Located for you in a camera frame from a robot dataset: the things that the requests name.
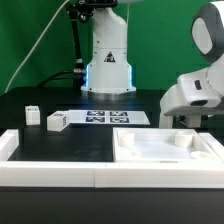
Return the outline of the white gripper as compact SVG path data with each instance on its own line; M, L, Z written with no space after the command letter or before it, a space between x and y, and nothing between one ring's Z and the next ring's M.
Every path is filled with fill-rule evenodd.
M175 117L188 128L201 126L203 116L224 114L224 76L204 68L178 77L160 100L160 128L172 128Z

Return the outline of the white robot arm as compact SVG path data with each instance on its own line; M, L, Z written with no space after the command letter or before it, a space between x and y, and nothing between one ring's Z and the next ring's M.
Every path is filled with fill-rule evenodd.
M127 62L127 24L112 11L111 2L92 0L93 56L81 91L98 99L117 99L133 93ZM170 128L175 117L198 127L204 115L224 114L224 1L203 5L196 14L192 39L210 66L178 77L160 101L159 126Z

